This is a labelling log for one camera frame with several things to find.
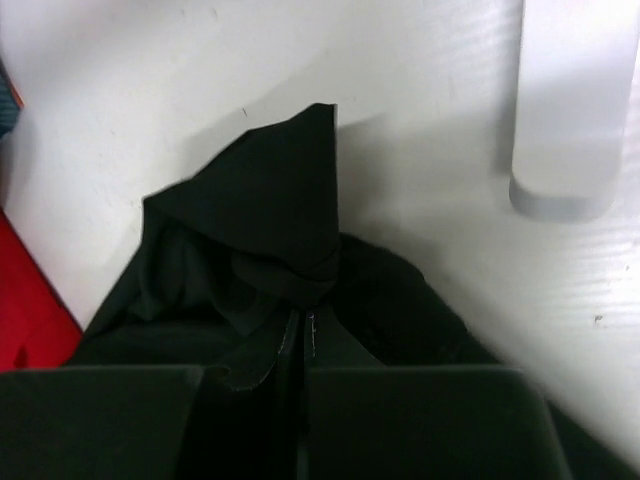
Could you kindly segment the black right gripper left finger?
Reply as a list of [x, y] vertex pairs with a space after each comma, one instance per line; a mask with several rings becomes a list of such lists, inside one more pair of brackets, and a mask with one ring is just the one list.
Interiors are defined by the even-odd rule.
[[301, 316], [278, 312], [210, 365], [1, 377], [5, 479], [291, 479]]

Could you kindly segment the black trousers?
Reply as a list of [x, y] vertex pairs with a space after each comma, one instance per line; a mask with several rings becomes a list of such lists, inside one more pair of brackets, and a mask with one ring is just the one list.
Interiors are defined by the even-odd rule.
[[[414, 265], [340, 231], [334, 109], [314, 104], [244, 133], [193, 177], [145, 198], [141, 243], [70, 363], [210, 365], [276, 313], [298, 312], [287, 399], [302, 474], [305, 325], [324, 308], [387, 367], [506, 367]], [[637, 477], [544, 401], [569, 479]]]

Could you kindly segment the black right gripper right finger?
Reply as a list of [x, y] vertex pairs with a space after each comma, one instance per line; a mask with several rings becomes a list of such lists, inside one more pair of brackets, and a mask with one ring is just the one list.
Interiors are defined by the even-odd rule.
[[305, 479], [569, 479], [548, 407], [518, 370], [387, 367], [324, 308], [304, 333]]

